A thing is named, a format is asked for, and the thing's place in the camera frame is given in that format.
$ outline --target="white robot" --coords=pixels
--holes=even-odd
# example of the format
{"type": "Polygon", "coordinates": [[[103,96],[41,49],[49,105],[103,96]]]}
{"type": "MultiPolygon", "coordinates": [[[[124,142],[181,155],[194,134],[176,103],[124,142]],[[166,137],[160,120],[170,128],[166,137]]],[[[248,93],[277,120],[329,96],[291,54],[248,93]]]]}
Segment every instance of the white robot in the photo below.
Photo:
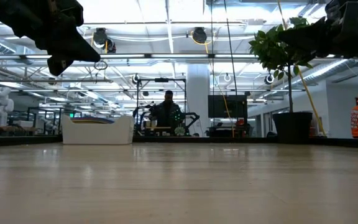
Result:
{"type": "Polygon", "coordinates": [[[58,121],[55,121],[55,124],[53,124],[51,121],[49,121],[46,117],[42,116],[40,118],[41,121],[43,121],[45,123],[45,126],[47,128],[51,128],[52,130],[56,130],[57,126],[56,124],[58,123],[58,121]]]}
{"type": "Polygon", "coordinates": [[[9,99],[11,89],[8,87],[0,87],[0,126],[7,125],[7,114],[14,109],[14,102],[9,99]]]}

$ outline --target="monitor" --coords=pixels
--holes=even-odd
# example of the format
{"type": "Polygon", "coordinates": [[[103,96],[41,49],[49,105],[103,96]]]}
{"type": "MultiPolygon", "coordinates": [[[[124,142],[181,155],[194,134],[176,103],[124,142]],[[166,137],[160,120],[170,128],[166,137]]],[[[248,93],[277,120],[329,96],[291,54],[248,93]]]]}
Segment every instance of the monitor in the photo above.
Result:
{"type": "MultiPolygon", "coordinates": [[[[247,106],[246,95],[237,95],[237,97],[235,95],[229,95],[229,96],[225,96],[225,99],[231,118],[248,117],[248,106],[247,106]]],[[[222,95],[208,96],[208,117],[228,118],[226,105],[224,103],[224,98],[222,95]]]]}

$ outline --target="green leaves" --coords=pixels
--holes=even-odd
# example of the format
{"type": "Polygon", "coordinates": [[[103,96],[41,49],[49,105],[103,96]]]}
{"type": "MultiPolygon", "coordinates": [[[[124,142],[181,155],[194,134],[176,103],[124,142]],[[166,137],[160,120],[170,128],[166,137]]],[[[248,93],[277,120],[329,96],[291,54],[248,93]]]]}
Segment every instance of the green leaves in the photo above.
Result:
{"type": "MultiPolygon", "coordinates": [[[[291,23],[294,28],[308,26],[305,18],[291,18],[291,23]]],[[[299,66],[311,68],[312,66],[303,61],[305,53],[296,47],[287,45],[278,38],[278,34],[284,31],[283,25],[275,26],[269,31],[262,30],[255,33],[255,40],[249,41],[250,54],[258,56],[258,61],[261,66],[267,71],[272,71],[272,75],[280,80],[284,76],[288,76],[292,71],[287,71],[290,66],[294,66],[293,74],[297,75],[300,72],[299,66]]]]}
{"type": "Polygon", "coordinates": [[[282,79],[284,77],[284,72],[280,72],[278,74],[278,80],[282,79]]]}
{"type": "Polygon", "coordinates": [[[313,68],[313,66],[311,66],[309,63],[307,62],[298,62],[297,65],[299,66],[304,66],[304,67],[308,67],[308,68],[313,68]]]}
{"type": "Polygon", "coordinates": [[[292,17],[290,18],[290,22],[295,26],[295,28],[298,28],[298,26],[308,25],[308,20],[306,18],[292,17]]]}
{"type": "Polygon", "coordinates": [[[279,70],[276,70],[276,71],[274,72],[274,74],[273,74],[273,77],[274,77],[274,78],[277,78],[277,75],[278,75],[279,72],[280,72],[279,70]]]}
{"type": "Polygon", "coordinates": [[[283,24],[280,24],[280,25],[277,27],[277,31],[278,31],[278,32],[284,31],[284,26],[283,26],[283,24]]]}
{"type": "Polygon", "coordinates": [[[256,40],[251,40],[250,42],[248,42],[249,45],[251,46],[255,46],[258,42],[256,40]]]}
{"type": "Polygon", "coordinates": [[[293,67],[293,73],[295,74],[295,76],[297,76],[299,74],[299,66],[295,65],[293,67]]]}
{"type": "Polygon", "coordinates": [[[266,38],[266,34],[265,34],[265,32],[263,32],[263,31],[258,31],[258,36],[260,37],[260,38],[262,38],[262,39],[264,39],[264,38],[266,38]]]}

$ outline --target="potted plant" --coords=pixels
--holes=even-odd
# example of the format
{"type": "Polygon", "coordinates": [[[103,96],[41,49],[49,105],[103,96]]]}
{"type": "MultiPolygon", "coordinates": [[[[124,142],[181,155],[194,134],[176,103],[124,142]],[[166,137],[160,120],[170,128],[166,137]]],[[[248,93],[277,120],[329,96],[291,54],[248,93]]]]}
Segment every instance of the potted plant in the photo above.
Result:
{"type": "MultiPolygon", "coordinates": [[[[305,18],[291,18],[293,28],[299,29],[308,26],[305,18]]],[[[283,32],[283,25],[275,26],[268,32],[258,31],[255,40],[251,40],[250,53],[258,56],[262,67],[267,69],[274,78],[281,80],[288,77],[288,96],[290,102],[290,112],[274,114],[273,120],[276,125],[277,134],[280,142],[296,143],[304,142],[309,137],[312,113],[293,112],[292,85],[291,80],[299,74],[299,66],[312,68],[308,64],[306,52],[284,43],[278,38],[278,34],[283,32]]]]}

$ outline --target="dark jacket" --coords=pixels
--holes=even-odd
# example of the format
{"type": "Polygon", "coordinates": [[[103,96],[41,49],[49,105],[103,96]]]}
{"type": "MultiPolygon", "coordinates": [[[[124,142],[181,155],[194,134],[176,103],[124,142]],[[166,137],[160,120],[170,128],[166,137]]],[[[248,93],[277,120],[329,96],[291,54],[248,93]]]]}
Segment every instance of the dark jacket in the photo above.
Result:
{"type": "Polygon", "coordinates": [[[175,115],[181,116],[181,111],[177,104],[172,103],[170,105],[166,105],[163,102],[157,105],[150,115],[157,118],[157,127],[174,128],[178,125],[175,121],[175,115]]]}

